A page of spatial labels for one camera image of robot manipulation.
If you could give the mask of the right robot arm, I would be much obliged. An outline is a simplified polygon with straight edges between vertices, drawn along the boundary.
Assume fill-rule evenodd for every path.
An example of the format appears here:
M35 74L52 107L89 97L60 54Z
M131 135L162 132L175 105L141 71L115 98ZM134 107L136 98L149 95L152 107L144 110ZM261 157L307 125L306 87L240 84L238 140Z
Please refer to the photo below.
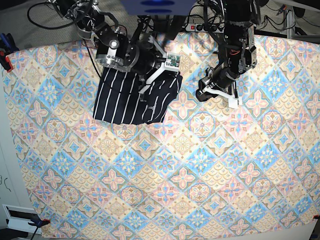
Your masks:
M144 31L151 17L139 16L136 30L128 37L115 16L103 12L96 0L52 0L50 3L62 18L75 22L82 39L92 40L97 48L97 63L138 75L140 101L144 101L145 93L162 73L179 72L180 55L166 52L152 33Z

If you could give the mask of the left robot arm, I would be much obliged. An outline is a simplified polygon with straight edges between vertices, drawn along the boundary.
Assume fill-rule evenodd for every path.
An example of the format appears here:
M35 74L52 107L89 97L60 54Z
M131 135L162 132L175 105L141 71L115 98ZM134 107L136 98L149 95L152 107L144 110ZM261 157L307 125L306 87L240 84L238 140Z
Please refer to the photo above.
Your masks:
M261 23L260 2L220 0L218 6L224 22L222 36L212 31L208 16L210 2L203 2L204 26L218 45L219 63L206 69L205 77L198 82L195 96L200 102L223 97L229 108L236 109L242 104L237 80L257 65L254 30Z

